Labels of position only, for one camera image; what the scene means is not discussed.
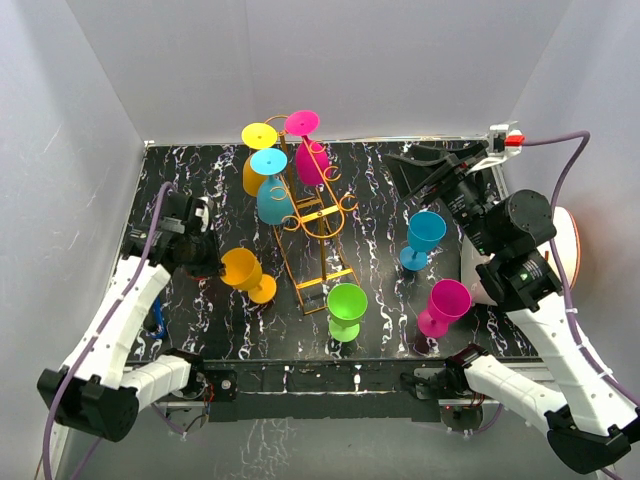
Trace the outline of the orange plastic wine glass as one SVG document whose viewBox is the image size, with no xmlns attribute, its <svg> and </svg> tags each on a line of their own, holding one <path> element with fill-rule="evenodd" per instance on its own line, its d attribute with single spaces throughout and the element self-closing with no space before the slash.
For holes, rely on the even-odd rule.
<svg viewBox="0 0 640 480">
<path fill-rule="evenodd" d="M 275 279 L 265 274 L 256 255 L 249 249 L 237 247 L 222 256 L 224 274 L 221 280 L 231 288 L 246 292 L 256 304 L 272 301 L 277 292 Z"/>
</svg>

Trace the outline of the light blue plastic wine glass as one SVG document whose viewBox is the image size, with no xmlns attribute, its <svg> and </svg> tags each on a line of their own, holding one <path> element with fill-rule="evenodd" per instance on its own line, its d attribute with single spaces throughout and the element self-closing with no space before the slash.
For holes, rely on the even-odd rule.
<svg viewBox="0 0 640 480">
<path fill-rule="evenodd" d="M 287 155 L 276 148 L 259 150 L 250 160 L 252 170 L 266 177 L 258 190 L 257 207 L 259 219 L 271 226 L 281 225 L 294 213 L 284 183 L 278 177 L 285 170 L 287 161 Z"/>
</svg>

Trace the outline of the magenta plastic wine glass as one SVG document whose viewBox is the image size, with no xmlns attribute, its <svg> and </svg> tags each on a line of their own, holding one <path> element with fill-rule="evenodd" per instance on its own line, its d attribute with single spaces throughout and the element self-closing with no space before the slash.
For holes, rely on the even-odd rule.
<svg viewBox="0 0 640 480">
<path fill-rule="evenodd" d="M 309 138 L 320 125 L 318 114 L 312 110 L 299 110 L 285 121 L 288 134 L 301 138 L 295 154 L 295 165 L 301 182 L 307 186 L 318 186 L 324 183 L 323 174 L 329 167 L 326 148 Z"/>
</svg>

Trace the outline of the green plastic wine glass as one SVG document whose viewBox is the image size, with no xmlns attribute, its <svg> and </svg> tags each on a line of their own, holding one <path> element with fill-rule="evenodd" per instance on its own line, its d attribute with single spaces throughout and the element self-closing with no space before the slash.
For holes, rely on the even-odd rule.
<svg viewBox="0 0 640 480">
<path fill-rule="evenodd" d="M 353 283 L 337 284 L 328 294 L 327 308 L 331 337 L 342 343 L 355 340 L 368 308 L 368 298 L 364 290 Z"/>
</svg>

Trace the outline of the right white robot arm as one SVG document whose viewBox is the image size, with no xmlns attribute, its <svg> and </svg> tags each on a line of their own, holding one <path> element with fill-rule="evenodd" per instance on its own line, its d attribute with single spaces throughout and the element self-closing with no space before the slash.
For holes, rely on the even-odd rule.
<svg viewBox="0 0 640 480">
<path fill-rule="evenodd" d="M 533 344 L 558 388 L 530 380 L 475 344 L 448 357 L 439 373 L 406 380 L 434 393 L 477 392 L 499 401 L 538 428 L 577 473 L 613 465 L 639 440 L 639 407 L 593 366 L 590 343 L 573 338 L 569 290 L 538 250 L 556 235 L 549 200 L 524 189 L 492 203 L 472 170 L 486 156 L 481 144 L 453 151 L 415 145 L 410 152 L 383 158 L 399 197 L 421 194 L 426 205 L 441 200 L 472 245 L 489 256 L 475 268 L 484 290 Z"/>
</svg>

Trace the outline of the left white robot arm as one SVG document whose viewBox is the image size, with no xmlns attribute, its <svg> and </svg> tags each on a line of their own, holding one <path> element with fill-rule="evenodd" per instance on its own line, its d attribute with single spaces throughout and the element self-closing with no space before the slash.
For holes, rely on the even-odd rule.
<svg viewBox="0 0 640 480">
<path fill-rule="evenodd" d="M 46 369 L 37 390 L 54 420 L 112 442 L 131 430 L 138 413 L 178 392 L 186 399 L 206 387 L 200 355 L 176 348 L 136 370 L 125 364 L 159 294 L 177 271 L 219 277 L 224 266 L 213 204 L 169 193 L 158 220 L 132 229 L 111 286 L 76 348 L 57 370 Z"/>
</svg>

